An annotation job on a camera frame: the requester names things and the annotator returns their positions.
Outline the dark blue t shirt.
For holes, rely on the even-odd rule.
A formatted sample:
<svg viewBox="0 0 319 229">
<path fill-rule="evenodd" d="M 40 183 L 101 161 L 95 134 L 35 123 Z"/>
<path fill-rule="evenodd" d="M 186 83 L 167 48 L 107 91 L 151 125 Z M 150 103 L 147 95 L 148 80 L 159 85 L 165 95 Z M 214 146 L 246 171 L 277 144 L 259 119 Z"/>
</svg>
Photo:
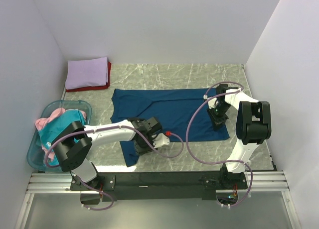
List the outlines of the dark blue t shirt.
<svg viewBox="0 0 319 229">
<path fill-rule="evenodd" d="M 215 89 L 178 89 L 178 90 L 121 90 L 115 89 L 112 102 L 111 122 L 117 123 L 128 118 L 149 119 L 156 117 L 163 131 L 171 131 L 190 142 L 222 141 L 229 138 L 227 128 L 223 126 L 214 131 L 212 122 L 204 106 L 195 119 L 186 137 L 186 129 L 191 117 L 204 102 L 203 95 L 216 94 Z"/>
</svg>

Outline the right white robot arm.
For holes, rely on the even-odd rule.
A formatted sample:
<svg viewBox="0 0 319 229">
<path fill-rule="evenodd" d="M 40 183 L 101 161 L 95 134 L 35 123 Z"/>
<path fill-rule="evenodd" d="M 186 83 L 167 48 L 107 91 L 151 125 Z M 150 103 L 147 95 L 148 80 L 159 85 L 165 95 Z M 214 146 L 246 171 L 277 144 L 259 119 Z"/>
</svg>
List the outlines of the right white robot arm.
<svg viewBox="0 0 319 229">
<path fill-rule="evenodd" d="M 215 131 L 225 126 L 230 107 L 237 110 L 236 144 L 220 169 L 219 184 L 225 189 L 242 181 L 241 177 L 255 149 L 271 136 L 271 108 L 267 101 L 256 100 L 244 92 L 243 86 L 229 82 L 215 84 L 217 97 L 208 102 L 208 115 Z"/>
</svg>

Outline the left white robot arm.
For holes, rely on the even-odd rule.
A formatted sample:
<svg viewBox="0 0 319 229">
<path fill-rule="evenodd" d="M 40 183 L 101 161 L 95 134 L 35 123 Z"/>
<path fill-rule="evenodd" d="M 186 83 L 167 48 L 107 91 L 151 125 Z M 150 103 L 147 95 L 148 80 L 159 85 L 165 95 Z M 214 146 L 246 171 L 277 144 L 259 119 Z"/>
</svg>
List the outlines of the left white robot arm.
<svg viewBox="0 0 319 229">
<path fill-rule="evenodd" d="M 170 139 L 160 131 L 160 122 L 152 117 L 132 117 L 107 125 L 83 125 L 70 123 L 52 142 L 53 151 L 63 172 L 73 172 L 82 179 L 88 190 L 99 186 L 100 178 L 93 163 L 87 158 L 90 149 L 113 142 L 134 143 L 134 153 L 140 156 L 170 144 Z"/>
</svg>

